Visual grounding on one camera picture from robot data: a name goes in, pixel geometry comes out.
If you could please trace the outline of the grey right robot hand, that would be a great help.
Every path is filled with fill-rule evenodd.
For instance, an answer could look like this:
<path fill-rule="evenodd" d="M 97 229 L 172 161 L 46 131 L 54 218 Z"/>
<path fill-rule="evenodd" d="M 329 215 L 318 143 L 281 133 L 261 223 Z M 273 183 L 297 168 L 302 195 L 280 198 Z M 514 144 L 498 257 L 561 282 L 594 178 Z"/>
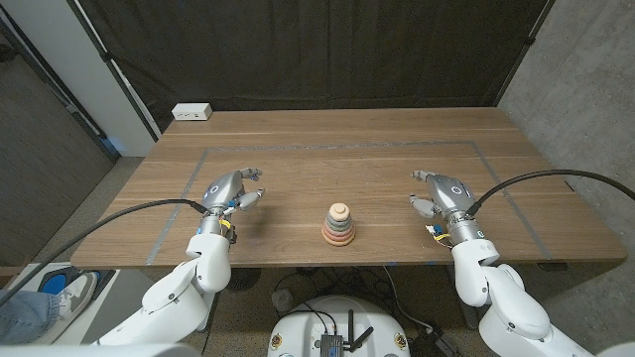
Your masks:
<path fill-rule="evenodd" d="M 430 195 L 430 199 L 423 199 L 412 193 L 411 205 L 423 217 L 439 215 L 446 224 L 452 245 L 485 238 L 477 221 L 467 213 L 475 202 L 467 185 L 457 178 L 426 171 L 413 171 L 411 177 L 424 182 Z"/>

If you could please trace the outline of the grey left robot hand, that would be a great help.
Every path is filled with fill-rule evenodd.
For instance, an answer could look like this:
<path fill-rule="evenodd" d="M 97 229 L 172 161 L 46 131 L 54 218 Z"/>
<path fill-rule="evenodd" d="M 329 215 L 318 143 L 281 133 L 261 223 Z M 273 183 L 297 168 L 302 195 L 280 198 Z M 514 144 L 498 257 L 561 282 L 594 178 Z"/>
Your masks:
<path fill-rule="evenodd" d="M 231 216 L 236 211 L 246 211 L 255 206 L 264 195 L 260 188 L 247 192 L 246 179 L 258 180 L 262 171 L 245 168 L 233 171 L 216 179 L 206 190 L 201 205 L 206 213 L 201 218 L 196 234 L 218 234 L 225 236 L 231 230 Z"/>

